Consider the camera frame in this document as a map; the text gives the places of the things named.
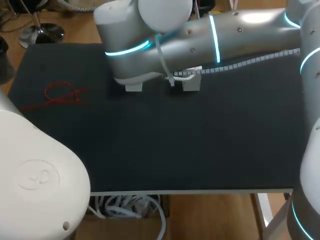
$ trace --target black table surface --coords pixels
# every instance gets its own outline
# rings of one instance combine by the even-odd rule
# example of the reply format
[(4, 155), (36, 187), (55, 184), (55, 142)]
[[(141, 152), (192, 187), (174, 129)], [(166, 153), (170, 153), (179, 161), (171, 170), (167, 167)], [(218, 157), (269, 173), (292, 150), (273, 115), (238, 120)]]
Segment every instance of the black table surface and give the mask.
[(21, 108), (45, 103), (53, 82), (87, 88), (79, 103), (22, 113), (80, 157), (92, 192), (287, 189), (307, 143), (299, 67), (287, 56), (204, 75), (199, 92), (161, 78), (126, 92), (101, 44), (39, 44), (8, 96)]

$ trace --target cable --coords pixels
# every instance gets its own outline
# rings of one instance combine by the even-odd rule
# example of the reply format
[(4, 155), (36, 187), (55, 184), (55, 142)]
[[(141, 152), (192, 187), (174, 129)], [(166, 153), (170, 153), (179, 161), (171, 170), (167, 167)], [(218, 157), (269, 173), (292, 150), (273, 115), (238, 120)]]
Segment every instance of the cable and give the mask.
[(226, 72), (226, 71), (246, 67), (248, 65), (255, 64), (258, 62), (263, 62), (263, 61), (267, 61), (270, 59), (276, 59), (276, 58), (281, 58), (281, 57), (290, 56), (290, 55), (296, 55), (299, 53), (300, 53), (300, 48), (291, 49), (291, 50), (284, 50), (284, 51), (280, 51), (277, 53), (272, 53), (272, 54), (252, 58), (249, 60), (241, 61), (241, 62), (232, 64), (232, 65), (227, 65), (227, 66), (219, 66), (219, 67), (214, 67), (214, 68), (210, 68), (210, 69), (202, 69), (202, 70), (176, 71), (173, 73), (173, 76), (174, 77), (188, 77), (190, 75), (195, 75), (195, 74), (205, 75), (205, 74), (221, 73), (221, 72)]
[(160, 195), (157, 195), (158, 200), (148, 195), (114, 195), (110, 196), (106, 201), (105, 197), (94, 197), (94, 207), (88, 206), (88, 209), (100, 219), (119, 219), (119, 218), (143, 218), (148, 210), (155, 205), (153, 212), (159, 210), (161, 217), (161, 230), (157, 240), (161, 240), (166, 232), (166, 217), (160, 204)]
[(22, 25), (22, 26), (20, 26), (20, 27), (18, 27), (18, 28), (14, 28), (14, 29), (10, 29), (10, 30), (5, 30), (5, 31), (3, 31), (3, 30), (2, 30), (2, 27), (3, 27), (7, 22), (8, 22), (8, 21), (6, 21), (6, 22), (1, 26), (1, 28), (0, 28), (0, 33), (12, 33), (12, 32), (14, 32), (14, 31), (20, 30), (20, 29), (24, 28), (25, 26), (27, 26), (28, 24), (32, 23), (32, 21), (28, 21), (26, 24), (24, 24), (24, 25)]
[[(104, 1), (104, 3), (109, 3), (109, 2), (113, 2), (113, 1), (116, 1), (116, 0), (106, 0)], [(66, 2), (65, 0), (57, 0), (57, 2), (63, 6), (65, 6), (66, 8), (70, 9), (70, 10), (73, 10), (73, 11), (76, 11), (76, 12), (93, 12), (96, 7), (96, 1), (94, 0), (93, 1), (93, 6), (92, 7), (78, 7), (78, 6), (74, 6), (74, 5), (71, 5), (69, 4), (68, 2)]]
[[(58, 85), (63, 85), (63, 86), (69, 87), (71, 89), (71, 93), (68, 93), (68, 94), (63, 95), (63, 96), (58, 97), (58, 98), (51, 98), (49, 96), (49, 94), (48, 94), (49, 90), (52, 89), (55, 86), (58, 86)], [(20, 111), (27, 111), (27, 110), (31, 110), (31, 109), (35, 109), (35, 108), (48, 106), (48, 105), (51, 105), (51, 104), (80, 103), (80, 102), (83, 102), (84, 100), (79, 98), (79, 93), (83, 92), (83, 91), (86, 91), (86, 90), (87, 90), (86, 87), (83, 87), (83, 88), (80, 88), (80, 89), (76, 90), (73, 87), (73, 85), (71, 83), (67, 82), (67, 81), (56, 81), (56, 82), (53, 82), (53, 83), (49, 84), (49, 86), (44, 90), (44, 96), (48, 100), (47, 102), (41, 103), (41, 104), (36, 104), (36, 105), (31, 105), (31, 106), (23, 106), (23, 107), (20, 107), (19, 110)]]

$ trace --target white cable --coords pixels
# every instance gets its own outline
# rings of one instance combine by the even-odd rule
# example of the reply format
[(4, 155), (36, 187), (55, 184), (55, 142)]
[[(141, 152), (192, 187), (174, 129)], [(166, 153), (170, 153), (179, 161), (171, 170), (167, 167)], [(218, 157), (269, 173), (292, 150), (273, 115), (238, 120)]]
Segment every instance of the white cable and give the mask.
[(272, 54), (252, 58), (249, 60), (241, 61), (241, 62), (232, 64), (232, 65), (227, 65), (227, 66), (219, 66), (219, 67), (214, 67), (214, 68), (210, 68), (210, 69), (202, 69), (202, 70), (176, 71), (173, 73), (173, 75), (174, 75), (174, 78), (176, 78), (176, 77), (186, 77), (186, 76), (196, 75), (196, 74), (197, 75), (199, 75), (199, 74), (205, 75), (205, 74), (221, 73), (221, 72), (226, 72), (226, 71), (246, 67), (248, 65), (255, 64), (258, 62), (263, 62), (263, 61), (267, 61), (270, 59), (276, 59), (276, 58), (281, 58), (281, 57), (290, 56), (290, 55), (297, 55), (299, 53), (300, 53), (299, 48), (291, 49), (291, 50), (284, 50), (284, 51), (280, 51), (277, 53), (272, 53)]
[[(92, 7), (78, 7), (78, 6), (74, 6), (69, 4), (68, 2), (66, 2), (65, 0), (56, 0), (59, 4), (65, 6), (68, 9), (71, 9), (73, 11), (76, 12), (93, 12), (96, 9), (96, 0), (93, 1), (93, 6)], [(112, 2), (115, 0), (106, 0), (105, 3), (108, 2)]]
[(159, 56), (162, 68), (165, 71), (165, 73), (169, 79), (169, 83), (170, 83), (171, 87), (173, 87), (175, 85), (175, 79), (174, 79), (173, 74), (169, 71), (169, 68), (166, 64), (165, 56), (164, 56), (162, 49), (161, 49), (161, 46), (160, 46), (160, 41), (159, 41), (160, 37), (161, 37), (161, 34), (155, 35), (155, 37), (154, 37), (155, 47), (158, 51), (158, 56)]
[(93, 209), (90, 205), (88, 209), (93, 212), (97, 217), (101, 219), (116, 219), (116, 218), (142, 218), (145, 216), (149, 208), (152, 208), (151, 203), (155, 205), (153, 211), (159, 210), (161, 217), (161, 230), (157, 237), (157, 240), (161, 240), (166, 231), (166, 217), (164, 211), (161, 207), (160, 195), (157, 195), (158, 200), (148, 196), (148, 195), (115, 195), (110, 196), (104, 204), (104, 211), (107, 215), (101, 213), (101, 207), (105, 197), (99, 196), (94, 197), (94, 207)]
[(164, 213), (161, 205), (154, 198), (152, 198), (152, 197), (150, 197), (148, 195), (144, 195), (143, 198), (149, 200), (150, 202), (153, 202), (159, 209), (159, 214), (160, 214), (160, 217), (161, 217), (162, 226), (161, 226), (161, 230), (160, 230), (159, 235), (156, 238), (156, 240), (161, 240), (165, 235), (166, 226), (167, 226), (165, 213)]

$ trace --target gray cable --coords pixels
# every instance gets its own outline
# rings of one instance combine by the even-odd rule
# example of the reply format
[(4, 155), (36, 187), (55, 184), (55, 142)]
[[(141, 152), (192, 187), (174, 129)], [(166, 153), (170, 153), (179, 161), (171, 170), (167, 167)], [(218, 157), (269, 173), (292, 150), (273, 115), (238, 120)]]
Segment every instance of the gray cable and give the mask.
[(173, 73), (173, 75), (175, 77), (186, 77), (189, 75), (196, 75), (196, 74), (197, 75), (205, 75), (205, 74), (221, 73), (221, 72), (226, 72), (226, 71), (230, 71), (233, 69), (239, 69), (242, 67), (246, 67), (248, 65), (255, 64), (258, 62), (263, 62), (263, 61), (270, 60), (270, 59), (277, 59), (277, 58), (290, 56), (290, 55), (297, 55), (299, 53), (300, 53), (300, 48), (291, 49), (291, 50), (284, 50), (284, 51), (280, 51), (277, 53), (272, 53), (272, 54), (252, 58), (252, 59), (249, 59), (246, 61), (241, 61), (241, 62), (227, 65), (227, 66), (219, 66), (219, 67), (214, 67), (214, 68), (210, 68), (210, 69), (202, 69), (202, 70), (176, 71)]

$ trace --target white cable bundle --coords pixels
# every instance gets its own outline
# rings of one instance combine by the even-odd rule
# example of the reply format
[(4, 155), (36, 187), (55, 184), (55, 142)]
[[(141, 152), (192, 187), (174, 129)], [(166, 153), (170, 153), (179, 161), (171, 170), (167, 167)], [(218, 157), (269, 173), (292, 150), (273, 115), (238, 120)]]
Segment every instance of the white cable bundle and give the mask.
[[(117, 0), (105, 0), (105, 3), (117, 1)], [(93, 12), (96, 9), (96, 0), (93, 0), (93, 6), (91, 7), (78, 7), (75, 5), (71, 5), (68, 0), (57, 0), (57, 2), (66, 8), (76, 11), (76, 12)]]
[(119, 218), (144, 218), (148, 210), (155, 205), (152, 210), (155, 212), (159, 210), (162, 227), (156, 240), (161, 240), (166, 231), (166, 217), (164, 211), (160, 205), (160, 195), (158, 195), (158, 201), (148, 195), (115, 195), (110, 196), (104, 203), (104, 196), (96, 196), (94, 198), (93, 209), (90, 205), (88, 209), (92, 211), (101, 219), (119, 219)]

